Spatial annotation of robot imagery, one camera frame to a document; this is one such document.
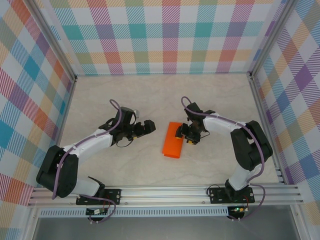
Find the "orange block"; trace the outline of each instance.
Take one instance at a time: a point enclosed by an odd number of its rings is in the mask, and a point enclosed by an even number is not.
[[[176,138],[176,131],[182,125],[181,122],[170,122],[166,132],[162,153],[165,157],[179,159],[184,138]]]

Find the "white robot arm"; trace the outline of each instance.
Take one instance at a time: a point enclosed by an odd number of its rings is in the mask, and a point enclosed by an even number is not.
[[[69,194],[96,196],[97,192],[105,186],[100,181],[92,178],[79,178],[78,166],[92,155],[109,148],[123,138],[133,141],[136,138],[150,134],[156,130],[155,123],[145,120],[144,125],[136,122],[137,112],[121,107],[115,118],[109,119],[88,137],[68,146],[50,147],[39,169],[36,181],[64,198]]]
[[[176,137],[184,136],[187,142],[196,145],[200,142],[202,132],[217,132],[231,136],[238,165],[233,175],[225,182],[225,191],[230,200],[234,199],[248,186],[251,177],[262,168],[262,160],[256,144],[249,143],[248,139],[251,139],[251,136],[240,125],[248,128],[257,139],[263,152],[264,161],[273,154],[267,137],[256,121],[248,123],[228,121],[227,118],[219,116],[212,110],[203,112],[195,102],[190,103],[187,108],[194,113],[204,115],[193,114],[185,109],[189,124],[184,123],[178,128]]]

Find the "purple cable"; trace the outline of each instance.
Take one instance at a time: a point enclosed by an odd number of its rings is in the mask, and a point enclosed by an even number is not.
[[[86,137],[85,139],[77,142],[73,147],[71,147],[68,151],[65,152],[65,154],[62,156],[62,158],[61,158],[61,160],[60,160],[60,162],[59,162],[58,168],[57,168],[57,170],[56,170],[56,175],[55,175],[55,180],[54,180],[54,187],[53,187],[53,194],[52,194],[52,198],[51,198],[52,200],[54,200],[54,199],[56,198],[56,196],[57,196],[58,181],[59,181],[59,175],[60,175],[60,171],[61,171],[62,164],[64,163],[67,155],[74,149],[74,147],[79,147],[79,145],[83,144],[84,142],[86,142],[86,141],[88,141],[88,140],[90,140],[90,139],[93,139],[93,138],[96,138],[96,137],[100,137],[100,136],[102,136],[102,135],[105,135],[105,134],[111,132],[113,129],[115,129],[115,128],[119,125],[119,123],[120,123],[120,121],[121,121],[121,117],[122,117],[122,111],[120,111],[120,105],[119,105],[119,103],[117,103],[117,102],[116,102],[115,100],[113,100],[113,99],[110,99],[109,102],[110,102],[110,104],[111,104],[115,109],[117,109],[117,110],[119,111],[119,119],[118,119],[118,121],[117,121],[116,124],[115,124],[113,127],[111,127],[109,130],[107,130],[107,131],[105,131],[105,132],[102,132],[102,133],[99,133],[99,134],[97,134],[97,135],[88,136],[88,137]]]
[[[103,218],[102,220],[100,220],[100,221],[93,221],[93,220],[91,219],[91,216],[92,216],[92,215],[90,215],[90,216],[89,216],[89,220],[91,221],[91,223],[101,224],[101,223],[107,221],[107,220],[116,212],[116,203],[115,203],[114,201],[110,200],[110,199],[102,198],[102,197],[95,197],[95,196],[88,196],[88,195],[81,195],[81,196],[82,196],[82,197],[85,197],[85,198],[88,198],[88,199],[95,199],[95,200],[106,201],[106,202],[109,202],[109,203],[111,203],[111,204],[114,205],[114,209],[112,210],[112,212],[111,212],[108,216],[104,217],[104,218]]]
[[[187,106],[184,104],[184,99],[187,99],[189,101],[189,103],[191,104],[191,100],[187,97],[187,96],[183,96],[181,98],[181,103],[182,103],[182,106],[184,107],[184,109],[186,109],[188,112],[192,113],[192,114],[195,114],[195,115],[199,115],[199,116],[205,116],[205,117],[209,117],[209,118],[215,118],[215,119],[221,119],[221,120],[224,120],[228,123],[231,123],[231,124],[235,124],[235,125],[238,125],[239,127],[242,127],[244,130],[246,130],[248,132],[248,134],[251,136],[251,138],[253,139],[258,151],[259,151],[259,154],[260,154],[260,158],[261,158],[261,170],[256,174],[256,175],[253,175],[252,177],[250,177],[247,182],[249,183],[252,179],[255,179],[257,177],[259,177],[265,170],[265,158],[264,158],[264,154],[262,152],[262,149],[261,149],[261,146],[259,145],[259,142],[258,140],[256,139],[256,137],[253,135],[253,133],[246,127],[244,126],[243,124],[237,122],[237,121],[233,121],[231,119],[228,119],[226,117],[223,117],[223,116],[217,116],[217,115],[210,115],[210,114],[206,114],[206,113],[199,113],[199,112],[195,112],[195,111],[192,111],[190,110],[189,108],[187,108]],[[266,189],[262,186],[262,185],[259,185],[259,184],[253,184],[253,183],[250,183],[250,185],[252,186],[255,186],[255,187],[260,187],[262,188],[263,190],[263,196],[262,196],[262,200],[260,201],[258,207],[256,208],[256,210],[251,213],[250,215],[247,215],[245,217],[243,217],[242,219],[245,219],[245,218],[248,218],[249,216],[251,216],[252,214],[254,214],[255,212],[257,212],[257,210],[259,209],[259,207],[261,207],[262,203],[264,202],[265,200],[265,197],[266,197]]]

